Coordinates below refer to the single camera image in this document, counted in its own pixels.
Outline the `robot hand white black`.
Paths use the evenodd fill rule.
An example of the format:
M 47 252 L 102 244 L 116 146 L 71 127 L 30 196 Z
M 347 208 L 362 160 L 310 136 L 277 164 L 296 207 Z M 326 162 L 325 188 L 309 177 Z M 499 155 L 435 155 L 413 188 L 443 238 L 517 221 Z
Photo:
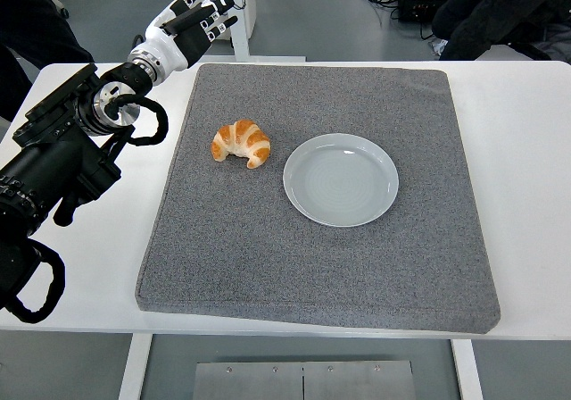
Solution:
M 182 71 L 207 52 L 236 22 L 235 0 L 174 0 L 145 31 L 145 51 L 166 74 Z

